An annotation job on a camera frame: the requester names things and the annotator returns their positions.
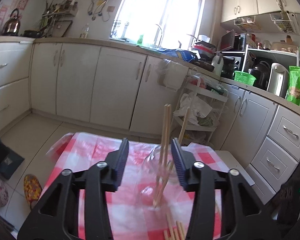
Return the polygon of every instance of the kitchen counter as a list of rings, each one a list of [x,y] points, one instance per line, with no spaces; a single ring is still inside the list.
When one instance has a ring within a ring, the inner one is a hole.
[[[123,49],[123,50],[128,50],[131,52],[136,52],[152,57],[157,57],[161,59],[169,59],[174,62],[180,63],[182,65],[187,66],[190,69],[194,69],[196,66],[190,63],[187,63],[180,58],[175,58],[175,57],[169,57],[166,56],[162,53],[152,51],[150,49],[142,48],[140,46],[132,45],[132,44],[127,44],[124,42],[118,42],[118,41],[104,41],[104,40],[94,40],[94,39],[80,39],[80,38],[42,38],[42,39],[31,39],[31,38],[25,38],[25,37],[13,37],[13,36],[0,36],[0,42],[20,42],[20,41],[26,41],[26,42],[33,42],[33,43],[57,43],[57,42],[64,42],[64,43],[81,43],[81,44],[90,44],[90,45],[98,45],[98,46],[104,46],[104,47],[111,47],[111,48],[116,48],[116,49]],[[244,83],[237,82],[231,79],[227,78],[220,78],[219,76],[215,75],[214,73],[211,73],[207,70],[204,70],[202,68],[197,67],[198,72],[210,76],[216,80],[219,80],[224,83],[228,83],[240,88],[243,88],[245,90],[251,91],[253,93],[256,93],[258,95],[261,95],[265,98],[268,98],[282,106],[285,106],[286,108],[294,111],[295,113],[300,115],[300,107],[288,102],[284,98],[278,97],[272,93],[268,93],[264,90],[261,90],[259,88],[253,87],[253,86],[248,86]]]

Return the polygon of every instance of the red and white checkered tablecloth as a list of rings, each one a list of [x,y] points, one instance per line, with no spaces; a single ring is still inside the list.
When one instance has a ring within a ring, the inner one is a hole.
[[[121,140],[93,135],[89,133],[67,134],[49,150],[50,158],[58,161],[43,189],[43,193],[63,169],[73,172],[88,169],[95,163],[104,160],[111,151],[118,150]],[[170,212],[175,221],[181,221],[186,229],[190,221],[194,193],[180,190],[178,198],[160,209],[149,209],[138,204],[138,176],[144,159],[150,154],[155,144],[129,142],[129,155],[124,170],[121,186],[115,193],[106,192],[106,200],[112,233],[115,240],[163,240],[163,230],[168,229],[166,212]],[[228,167],[218,155],[207,146],[191,143],[185,150],[218,171],[228,171]],[[221,196],[216,190],[216,213],[214,239],[220,237]],[[79,237],[85,239],[84,233],[84,190],[80,192],[79,202]]]

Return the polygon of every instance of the yellow floral slipper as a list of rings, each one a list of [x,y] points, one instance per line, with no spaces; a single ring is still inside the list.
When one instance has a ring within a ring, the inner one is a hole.
[[[25,191],[26,200],[32,210],[39,200],[42,192],[42,188],[37,177],[32,174],[26,175],[23,180],[23,189]]]

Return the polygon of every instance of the green basket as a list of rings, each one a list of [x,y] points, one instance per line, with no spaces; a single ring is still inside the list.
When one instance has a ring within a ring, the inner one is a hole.
[[[237,71],[237,70],[234,73],[235,73],[234,74],[235,81],[245,83],[249,86],[253,86],[253,83],[256,80],[256,78],[249,73],[245,73],[245,72],[241,72],[241,71]]]

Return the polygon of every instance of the green packaging bag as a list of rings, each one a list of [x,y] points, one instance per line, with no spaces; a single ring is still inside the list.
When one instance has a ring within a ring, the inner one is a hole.
[[[289,86],[286,99],[300,106],[300,67],[289,67]]]

